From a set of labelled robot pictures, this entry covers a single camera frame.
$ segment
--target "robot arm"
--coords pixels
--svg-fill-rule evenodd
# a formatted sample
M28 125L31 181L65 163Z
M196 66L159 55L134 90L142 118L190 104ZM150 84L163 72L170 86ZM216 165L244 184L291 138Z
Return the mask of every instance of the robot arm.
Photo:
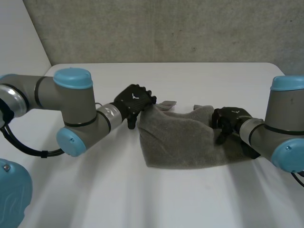
M0 79L0 128L31 109L58 110L65 127L58 131L57 142L65 153L79 156L124 119L133 129L139 112L155 103L150 91L131 85L96 110L91 74L80 68L59 70L54 78L6 75Z
M240 108L216 110L213 127L223 129L222 140L217 143L222 144L229 134L236 132L255 153L262 155L276 167L291 173L303 171L303 97L303 76L275 77L265 121L252 118Z

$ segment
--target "white wall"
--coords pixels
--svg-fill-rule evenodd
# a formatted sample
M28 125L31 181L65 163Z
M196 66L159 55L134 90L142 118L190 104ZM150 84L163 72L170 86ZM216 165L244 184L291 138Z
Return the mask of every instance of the white wall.
M0 76L44 75L51 67L22 0L0 0Z

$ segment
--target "black cable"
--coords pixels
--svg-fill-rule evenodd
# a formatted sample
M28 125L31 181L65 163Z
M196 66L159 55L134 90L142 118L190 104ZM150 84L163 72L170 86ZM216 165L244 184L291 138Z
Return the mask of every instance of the black cable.
M55 157L64 154L62 149L58 149L55 151L37 151L34 149L31 149L21 143L13 134L10 127L7 125L5 127L2 127L0 131L3 133L4 138L9 141L14 147L16 147L18 150L20 150L23 153L26 153L28 155L37 156L41 158L47 158L47 157Z
M304 188L304 184L300 181L300 179L296 176L295 173L291 173L291 175L295 178L295 180Z
M304 171L298 172L301 177L304 177Z
M95 105L98 105L98 104L99 104L101 107L103 106L101 103L98 103L98 102L95 103Z

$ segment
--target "gray robot arm segment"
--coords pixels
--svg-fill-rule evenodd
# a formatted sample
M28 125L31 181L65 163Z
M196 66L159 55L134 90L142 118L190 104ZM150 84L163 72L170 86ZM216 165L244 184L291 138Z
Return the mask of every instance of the gray robot arm segment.
M0 128L31 109L61 111L65 127L57 133L57 142L72 156L84 153L126 117L114 104L96 110L91 75L84 69L63 69L54 78L4 76L0 100Z
M265 122L252 118L240 137L259 154L286 172L304 170L304 77L275 77Z

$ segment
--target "black band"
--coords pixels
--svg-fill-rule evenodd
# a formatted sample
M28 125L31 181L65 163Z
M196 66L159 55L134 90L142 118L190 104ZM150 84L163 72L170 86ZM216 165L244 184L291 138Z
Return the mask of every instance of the black band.
M1 98L0 98L0 110L2 111L3 114L2 118L5 123L4 126L6 126L14 118L15 114Z
M48 158L48 151L41 151L41 158Z
M27 99L27 97L24 95L23 92L21 92L19 89L17 89L15 86L13 85L10 85L10 84L6 84L6 83L3 83L2 85L4 86L8 86L10 88L12 88L13 90L15 90L17 93L20 94L20 96L22 96L24 102L25 102L25 105L27 106L27 112L29 111L29 100Z
M35 91L34 91L34 96L35 96L35 101L36 101L36 104L41 108L41 109L44 109L44 107L42 106L42 104L40 103L39 101L39 86L40 86L40 83L42 82L43 79L45 79L46 77L41 77L37 83L36 83L36 86L35 86Z
M282 129L270 127L270 126L268 126L268 125L266 125L266 124L265 124L265 128L266 128L267 130L270 130L270 131L275 132L275 133L280 133L280 134L304 135L304 131L286 131L286 130L282 130Z
M106 122L108 123L109 132L110 132L110 131L111 131L111 123L110 123L108 117L106 117L104 113L102 113L102 112L100 112L100 111L98 111L98 110L97 110L97 112L98 112L100 115L102 115L102 116L104 117L104 119L106 120Z
M88 125L94 123L96 119L97 119L97 114L96 114L96 116L95 116L92 120L90 120L89 122L80 123L80 124L79 124L79 123L67 123L67 122L64 122L64 124L65 124L65 126L68 126L68 127L84 127L84 126L88 126Z
M262 125L265 125L265 124L264 124L264 123L261 123L261 124L255 126L255 127L252 129L252 131L250 132L249 137L248 137L248 142L249 142L250 145L251 145L251 136L252 136L253 132L254 132L258 127L260 127L260 126L262 126Z

